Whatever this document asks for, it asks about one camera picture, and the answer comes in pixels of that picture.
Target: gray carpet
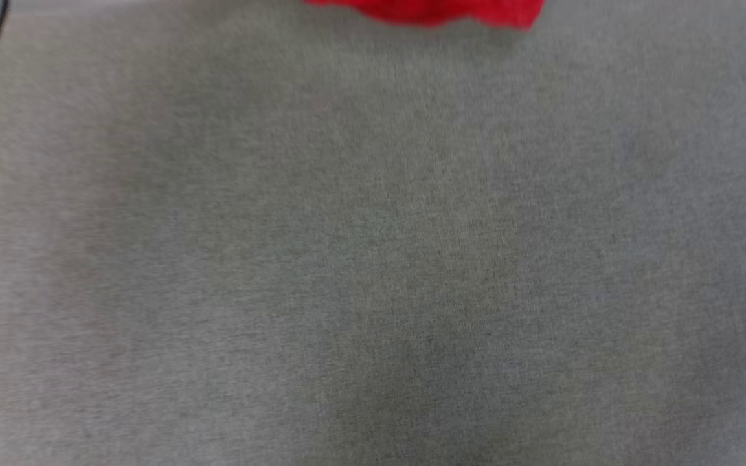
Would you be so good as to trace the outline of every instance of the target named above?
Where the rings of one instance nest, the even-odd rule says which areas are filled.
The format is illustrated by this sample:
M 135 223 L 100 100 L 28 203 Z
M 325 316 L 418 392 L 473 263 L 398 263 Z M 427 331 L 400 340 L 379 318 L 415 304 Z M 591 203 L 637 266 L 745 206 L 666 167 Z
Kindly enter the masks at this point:
M 746 466 L 746 3 L 14 14 L 0 465 Z

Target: red object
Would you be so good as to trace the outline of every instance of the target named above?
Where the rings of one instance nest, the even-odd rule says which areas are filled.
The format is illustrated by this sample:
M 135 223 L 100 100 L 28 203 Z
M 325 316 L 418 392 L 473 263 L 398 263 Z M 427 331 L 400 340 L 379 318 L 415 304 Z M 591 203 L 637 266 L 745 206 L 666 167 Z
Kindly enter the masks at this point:
M 389 23 L 438 26 L 473 17 L 491 26 L 528 29 L 544 0 L 306 0 L 309 3 L 352 6 Z

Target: red fabric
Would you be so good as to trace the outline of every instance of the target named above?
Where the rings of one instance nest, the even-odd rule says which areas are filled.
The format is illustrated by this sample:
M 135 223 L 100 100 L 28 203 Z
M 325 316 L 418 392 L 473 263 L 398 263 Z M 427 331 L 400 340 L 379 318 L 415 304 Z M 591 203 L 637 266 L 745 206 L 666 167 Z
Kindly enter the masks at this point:
M 473 17 L 492 26 L 528 29 L 544 0 L 306 0 L 309 3 L 352 6 L 368 16 L 421 26 L 438 26 Z

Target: gray surface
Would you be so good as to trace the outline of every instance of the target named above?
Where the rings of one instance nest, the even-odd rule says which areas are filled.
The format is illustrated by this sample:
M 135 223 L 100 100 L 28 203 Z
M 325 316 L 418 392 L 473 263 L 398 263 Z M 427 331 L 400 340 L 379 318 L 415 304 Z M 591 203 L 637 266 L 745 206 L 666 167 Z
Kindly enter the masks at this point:
M 29 464 L 746 465 L 746 3 L 16 15 Z

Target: gray fabric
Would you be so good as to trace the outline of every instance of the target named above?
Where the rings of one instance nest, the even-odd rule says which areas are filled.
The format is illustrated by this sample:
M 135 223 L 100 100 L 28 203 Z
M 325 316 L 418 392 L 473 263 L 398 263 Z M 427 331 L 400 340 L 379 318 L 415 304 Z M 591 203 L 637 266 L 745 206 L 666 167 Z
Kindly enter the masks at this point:
M 14 15 L 29 464 L 746 465 L 746 3 Z

